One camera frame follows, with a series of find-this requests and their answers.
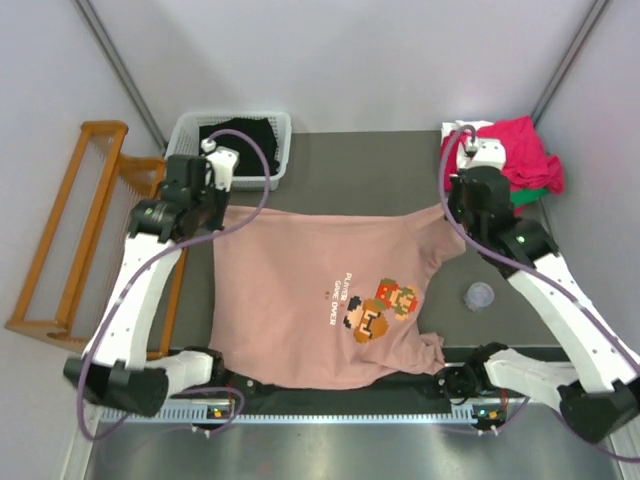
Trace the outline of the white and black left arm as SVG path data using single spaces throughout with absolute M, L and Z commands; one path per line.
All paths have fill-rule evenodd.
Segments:
M 239 155 L 218 147 L 206 156 L 174 154 L 154 198 L 130 212 L 124 255 L 98 329 L 63 375 L 94 405 L 153 417 L 165 400 L 194 386 L 205 396 L 226 387 L 227 374 L 206 350 L 150 361 L 147 343 L 184 242 L 199 229 L 222 229 Z

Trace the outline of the pink printed t-shirt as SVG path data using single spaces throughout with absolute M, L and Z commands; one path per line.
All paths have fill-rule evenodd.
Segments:
M 440 207 L 402 216 L 304 215 L 232 207 L 213 243 L 210 346 L 265 385 L 347 390 L 434 374 L 442 340 L 421 333 L 431 278 L 465 250 Z

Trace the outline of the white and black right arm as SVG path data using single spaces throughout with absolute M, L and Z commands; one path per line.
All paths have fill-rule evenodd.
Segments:
M 515 215 L 507 178 L 481 166 L 462 169 L 450 181 L 446 218 L 535 309 L 570 363 L 558 366 L 492 342 L 445 375 L 445 392 L 463 399 L 517 392 L 557 412 L 591 444 L 636 419 L 638 353 L 580 289 L 546 229 Z

